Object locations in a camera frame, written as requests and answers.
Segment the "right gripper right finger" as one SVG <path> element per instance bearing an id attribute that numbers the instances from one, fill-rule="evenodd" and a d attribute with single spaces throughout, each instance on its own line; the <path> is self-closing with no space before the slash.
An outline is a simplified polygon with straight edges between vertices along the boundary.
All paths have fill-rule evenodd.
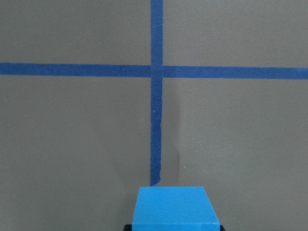
<path id="1" fill-rule="evenodd" d="M 220 231 L 226 231 L 223 225 L 220 225 Z"/>

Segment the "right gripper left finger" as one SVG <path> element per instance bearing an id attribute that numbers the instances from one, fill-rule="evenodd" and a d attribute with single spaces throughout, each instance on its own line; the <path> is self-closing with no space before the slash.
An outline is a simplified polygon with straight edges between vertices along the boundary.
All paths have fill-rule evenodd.
<path id="1" fill-rule="evenodd" d="M 125 224 L 123 227 L 123 231 L 132 231 L 132 225 L 131 224 Z"/>

